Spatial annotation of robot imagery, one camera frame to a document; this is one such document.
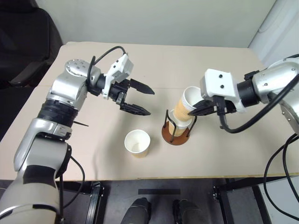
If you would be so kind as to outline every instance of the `wire cup stand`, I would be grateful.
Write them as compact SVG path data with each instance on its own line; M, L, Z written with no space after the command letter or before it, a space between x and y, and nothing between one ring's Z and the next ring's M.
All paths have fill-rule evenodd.
M173 129L173 133L172 135L169 133L168 131L168 126L169 126L169 123L167 122L167 119L173 124L174 126L174 129ZM163 125L163 128L162 128L162 136L164 138L165 141L167 141L169 144L172 144L172 145L182 145L184 144L188 139L189 139L189 136L190 136L190 132L191 130L193 129L195 123L197 121L197 116L194 116L194 121L189 128L187 128L184 133L178 137L174 136L176 130L177 130L177 125L176 123L169 117L168 115L168 110L166 110L166 115L165 115L165 121L164 121L164 125Z

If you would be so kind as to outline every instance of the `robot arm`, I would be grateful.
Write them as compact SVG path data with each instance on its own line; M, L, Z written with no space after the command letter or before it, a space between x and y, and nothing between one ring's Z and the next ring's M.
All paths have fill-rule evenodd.
M217 112L223 127L226 113L246 112L246 107L259 102L273 107L276 97L288 87L290 91L275 105L280 104L282 114L295 133L299 134L298 74L299 55L278 61L263 71L248 73L244 77L245 81L238 84L229 72L208 69L200 82L204 100L194 105L196 109L190 115L203 116ZM232 130L227 126L223 128L231 133L242 131Z
M125 103L129 87L154 94L147 85L126 79L132 68L127 54L107 74L102 74L94 61L73 59L65 64L64 72L54 81L14 156L14 169L18 173L0 200L1 224L56 222L61 209L55 179L67 168L71 146L65 140L71 136L71 126L87 92L96 96L103 93L104 98L111 98L126 112L150 115L141 106Z

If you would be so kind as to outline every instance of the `paper cup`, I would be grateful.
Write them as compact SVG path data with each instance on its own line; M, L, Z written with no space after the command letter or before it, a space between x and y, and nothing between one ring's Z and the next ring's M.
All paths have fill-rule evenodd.
M176 123L176 126L177 126L176 132L174 133L175 137L181 136L192 122L192 119L189 119L187 121L181 121L181 120L177 119L174 116L174 110L171 110L168 115L169 115L170 119L173 120L174 123ZM172 135L173 131L174 131L174 125L170 121L169 121L168 130L169 130L169 133Z
M181 121L188 121L192 118L188 113L195 110L196 108L193 105L201 100L203 100L203 98L201 97L199 87L187 87L184 90L180 101L175 106L174 116Z
M143 130L133 130L125 138L125 148L137 158L147 155L149 145L150 136Z

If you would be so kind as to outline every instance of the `beige tabletop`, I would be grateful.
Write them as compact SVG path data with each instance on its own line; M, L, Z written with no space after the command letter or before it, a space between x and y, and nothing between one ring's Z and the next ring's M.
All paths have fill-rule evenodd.
M0 179L14 179L14 153L45 101L53 80L63 71L64 63L73 58L89 60L92 55L114 46L107 43L69 43L63 46L40 86L36 87L0 142ZM88 94L74 124L72 155L81 163L87 180L122 180L138 178L188 178L260 176L270 156L284 144L292 129L277 106L248 130L229 134L219 128L216 114L198 117L189 140L181 146L166 143L161 136L166 109L172 109L185 87L199 85L207 68L231 71L238 81L243 74L263 66L250 49L152 46L122 44L135 64L132 78L148 84L155 95L128 91L127 102L141 105L152 114L136 116L119 110L112 100ZM121 55L114 52L97 66L105 72ZM246 114L228 115L231 127L237 127L263 105L248 108ZM133 129L145 130L151 137L149 154L133 157L124 147L126 134ZM299 172L298 143L287 153L288 169ZM271 175L282 175L279 155L270 168ZM80 180L79 168L71 161L65 180Z

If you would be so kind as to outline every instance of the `stacked paper cups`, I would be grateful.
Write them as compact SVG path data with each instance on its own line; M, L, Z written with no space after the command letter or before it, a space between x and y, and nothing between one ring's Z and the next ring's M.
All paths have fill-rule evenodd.
M187 127L192 122L192 116L189 112L196 109L193 105L203 100L200 93L200 88L196 86L189 86L183 92L183 95L174 110L170 111L169 117L176 123L177 129L174 136L181 136ZM174 125L169 122L169 133L173 134Z

